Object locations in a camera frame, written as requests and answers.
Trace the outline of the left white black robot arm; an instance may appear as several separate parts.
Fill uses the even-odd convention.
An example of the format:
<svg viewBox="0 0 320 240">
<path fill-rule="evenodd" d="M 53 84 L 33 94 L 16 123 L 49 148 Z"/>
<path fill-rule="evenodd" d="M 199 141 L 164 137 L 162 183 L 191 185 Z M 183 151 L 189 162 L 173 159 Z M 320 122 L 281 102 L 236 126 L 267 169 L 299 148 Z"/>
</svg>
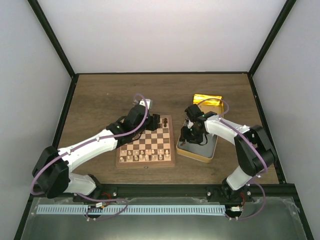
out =
<svg viewBox="0 0 320 240">
<path fill-rule="evenodd" d="M 97 178 L 92 174 L 75 174 L 73 170 L 98 155 L 132 142 L 136 135 L 145 130 L 157 130 L 160 121 L 160 115 L 150 114 L 147 107 L 136 104 L 126 116 L 82 142 L 60 149 L 48 146 L 32 171 L 33 184 L 38 184 L 41 194 L 49 199 L 63 193 L 73 193 L 97 202 L 102 196 Z"/>
</svg>

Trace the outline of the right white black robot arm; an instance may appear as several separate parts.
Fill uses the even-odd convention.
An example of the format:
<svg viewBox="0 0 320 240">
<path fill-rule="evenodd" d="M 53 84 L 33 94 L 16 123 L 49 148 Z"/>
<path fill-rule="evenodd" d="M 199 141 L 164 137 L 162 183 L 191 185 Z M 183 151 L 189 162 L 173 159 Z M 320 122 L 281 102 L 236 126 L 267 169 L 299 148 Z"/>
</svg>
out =
<svg viewBox="0 0 320 240">
<path fill-rule="evenodd" d="M 186 120 L 180 130 L 179 144 L 198 153 L 205 153 L 209 136 L 218 136 L 235 147 L 238 166 L 221 186 L 223 198 L 229 202 L 240 196 L 241 189 L 253 178 L 266 173 L 279 157 L 265 129 L 239 125 L 209 111 L 204 113 L 197 104 L 185 109 Z"/>
</svg>

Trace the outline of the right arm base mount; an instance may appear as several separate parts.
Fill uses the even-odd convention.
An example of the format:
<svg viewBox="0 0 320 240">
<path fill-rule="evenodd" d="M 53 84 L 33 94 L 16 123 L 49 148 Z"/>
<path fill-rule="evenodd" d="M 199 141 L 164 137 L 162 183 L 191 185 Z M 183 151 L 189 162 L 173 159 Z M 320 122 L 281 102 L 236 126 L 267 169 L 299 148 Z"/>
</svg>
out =
<svg viewBox="0 0 320 240">
<path fill-rule="evenodd" d="M 212 202 L 219 202 L 221 204 L 251 202 L 253 199 L 251 195 L 247 194 L 249 190 L 247 187 L 242 187 L 238 190 L 232 190 L 227 184 L 211 184 L 206 188 L 207 199 Z"/>
</svg>

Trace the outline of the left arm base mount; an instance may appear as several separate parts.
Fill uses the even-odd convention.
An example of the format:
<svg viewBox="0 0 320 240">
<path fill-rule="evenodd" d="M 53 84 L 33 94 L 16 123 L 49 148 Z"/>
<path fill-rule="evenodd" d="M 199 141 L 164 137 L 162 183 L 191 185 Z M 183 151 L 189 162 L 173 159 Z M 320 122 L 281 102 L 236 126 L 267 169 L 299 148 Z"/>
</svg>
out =
<svg viewBox="0 0 320 240">
<path fill-rule="evenodd" d="M 115 199 L 118 196 L 118 187 L 114 184 L 102 184 L 98 186 L 92 193 L 90 193 L 87 198 L 95 199 L 89 200 L 83 198 L 82 196 L 75 195 L 73 196 L 73 202 L 79 203 L 98 203 L 101 200 Z"/>
</svg>

